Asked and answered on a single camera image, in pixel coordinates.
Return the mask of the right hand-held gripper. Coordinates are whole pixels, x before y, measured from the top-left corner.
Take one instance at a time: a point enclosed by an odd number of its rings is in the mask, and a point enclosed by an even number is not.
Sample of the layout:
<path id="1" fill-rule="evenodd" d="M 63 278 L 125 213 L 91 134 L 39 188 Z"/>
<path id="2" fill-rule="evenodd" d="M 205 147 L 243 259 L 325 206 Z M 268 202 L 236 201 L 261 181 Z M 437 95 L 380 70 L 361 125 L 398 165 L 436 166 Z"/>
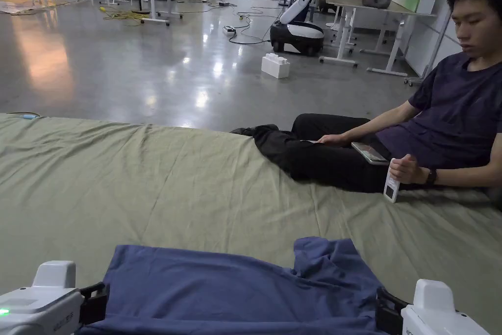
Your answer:
<path id="1" fill-rule="evenodd" d="M 388 335 L 486 335 L 475 320 L 454 307 L 450 287 L 419 279 L 412 303 L 380 287 L 376 294 L 376 328 Z"/>

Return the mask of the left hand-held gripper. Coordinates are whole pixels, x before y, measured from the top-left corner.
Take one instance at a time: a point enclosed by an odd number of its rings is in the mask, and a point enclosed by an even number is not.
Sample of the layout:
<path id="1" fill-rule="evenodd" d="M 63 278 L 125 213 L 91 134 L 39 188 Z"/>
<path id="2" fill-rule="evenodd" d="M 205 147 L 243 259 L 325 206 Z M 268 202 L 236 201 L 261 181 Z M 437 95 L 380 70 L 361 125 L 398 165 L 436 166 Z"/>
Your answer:
<path id="1" fill-rule="evenodd" d="M 0 297 L 2 335 L 74 335 L 105 319 L 109 286 L 77 288 L 74 261 L 46 261 L 33 284 Z"/>

